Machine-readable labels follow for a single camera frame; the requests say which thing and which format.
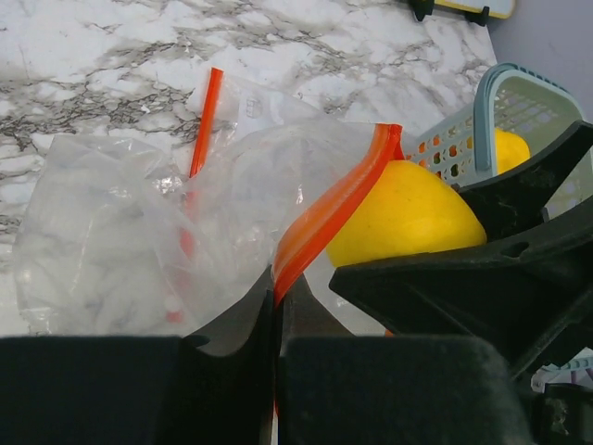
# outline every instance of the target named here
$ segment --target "plastic bag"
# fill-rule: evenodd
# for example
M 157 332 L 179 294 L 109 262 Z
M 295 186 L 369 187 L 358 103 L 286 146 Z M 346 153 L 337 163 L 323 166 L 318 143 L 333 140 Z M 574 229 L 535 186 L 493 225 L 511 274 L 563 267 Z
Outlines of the plastic bag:
M 279 302 L 400 153 L 400 133 L 214 71 L 203 168 L 183 186 L 159 150 L 57 138 L 15 246 L 23 315 L 36 332 L 185 335 L 271 262 Z
M 169 158 L 131 139 L 56 136 L 14 246 L 19 308 L 33 333 L 176 334 L 141 195 L 182 185 Z
M 256 249 L 261 256 L 249 255 L 254 244 L 241 255 L 235 252 L 241 243 L 231 242 L 225 262 L 246 276 L 227 277 L 230 288 L 222 294 L 243 295 L 275 252 L 272 270 L 278 303 L 364 199 L 386 163 L 403 158 L 402 129 L 399 125 L 344 124 L 293 97 L 229 76 L 223 81 L 218 70 L 212 72 L 203 122 L 213 121 L 214 116 L 223 121 L 223 137 L 219 133 L 210 137 L 211 126 L 202 125 L 195 160 L 201 166 L 208 152 L 216 161 L 206 162 L 186 189 L 188 196 L 198 193 L 197 206 L 204 207 L 193 221 L 198 226 L 205 223 L 200 219 L 215 213 L 220 202 L 230 203 L 221 211 L 232 213 L 231 220 L 244 223 L 245 230 L 253 230 L 253 222 L 258 221 L 251 241 L 263 241 Z M 233 174 L 216 183 L 225 172 Z M 219 226 L 219 239 L 245 233 L 236 228 Z M 319 264 L 323 273 L 314 276 L 324 279 L 333 268 L 327 267 L 329 261 Z M 324 280 L 320 294 L 337 301 L 339 307 L 349 306 L 327 289 L 328 281 Z M 377 325 L 372 323 L 373 332 Z

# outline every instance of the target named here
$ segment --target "countertop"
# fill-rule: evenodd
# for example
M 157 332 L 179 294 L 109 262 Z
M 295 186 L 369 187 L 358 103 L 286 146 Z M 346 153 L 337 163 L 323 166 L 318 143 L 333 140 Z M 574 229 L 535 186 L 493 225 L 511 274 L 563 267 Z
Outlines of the countertop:
M 11 246 L 54 134 L 132 136 L 186 169 L 212 66 L 418 134 L 496 62 L 487 29 L 396 0 L 18 0 L 0 40 L 0 335 L 28 331 Z

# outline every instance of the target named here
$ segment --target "black object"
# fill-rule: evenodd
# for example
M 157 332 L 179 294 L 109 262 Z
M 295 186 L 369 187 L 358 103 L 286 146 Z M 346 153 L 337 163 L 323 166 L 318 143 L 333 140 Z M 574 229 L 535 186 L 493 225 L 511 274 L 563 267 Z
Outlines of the black object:
M 546 385 L 534 403 L 534 439 L 540 445 L 593 443 L 593 392 L 577 385 Z
M 0 443 L 270 444 L 270 270 L 195 334 L 0 340 Z
M 593 125 L 576 121 L 549 146 L 517 168 L 459 193 L 484 226 L 488 241 L 542 223 L 542 210 L 593 146 Z
M 476 338 L 297 338 L 280 443 L 531 445 L 504 361 Z
M 593 276 L 587 268 L 593 258 L 593 198 L 521 230 L 541 218 L 551 187 L 591 145 L 593 127 L 577 122 L 522 168 L 461 191 L 489 235 L 514 235 L 476 248 L 339 268 L 330 288 L 392 332 L 484 338 L 509 362 L 513 378 L 566 362 L 593 341 Z M 500 214 L 505 207 L 506 216 Z M 589 337 L 567 341 L 575 332 Z
M 435 9 L 435 0 L 408 0 L 408 3 L 418 21 L 423 21 L 426 16 L 432 15 Z
M 480 12 L 465 11 L 465 18 L 476 25 L 486 26 L 490 18 L 490 6 L 484 6 Z
M 278 351 L 297 337 L 352 337 L 313 296 L 304 275 L 286 293 L 277 311 Z

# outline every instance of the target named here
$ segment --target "yellow lemon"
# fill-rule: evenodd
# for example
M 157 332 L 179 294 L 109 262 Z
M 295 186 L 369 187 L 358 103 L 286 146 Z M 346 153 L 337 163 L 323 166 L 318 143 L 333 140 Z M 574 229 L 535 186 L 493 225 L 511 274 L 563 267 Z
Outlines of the yellow lemon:
M 503 132 L 497 128 L 494 132 L 494 141 L 497 150 L 498 174 L 514 169 L 531 156 L 529 146 L 517 134 Z
M 413 162 L 392 160 L 327 253 L 339 267 L 485 242 L 484 227 L 455 190 Z

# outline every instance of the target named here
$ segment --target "light blue basket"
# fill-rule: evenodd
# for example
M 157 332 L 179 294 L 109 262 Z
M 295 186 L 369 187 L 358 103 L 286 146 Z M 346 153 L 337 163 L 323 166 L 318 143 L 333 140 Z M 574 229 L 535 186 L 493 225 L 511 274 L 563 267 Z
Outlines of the light blue basket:
M 584 114 L 558 84 L 511 63 L 488 70 L 473 104 L 404 146 L 407 159 L 420 163 L 449 184 L 475 184 L 496 175 L 494 129 L 520 135 L 532 156 Z M 547 205 L 551 217 L 593 191 L 591 158 L 577 166 Z

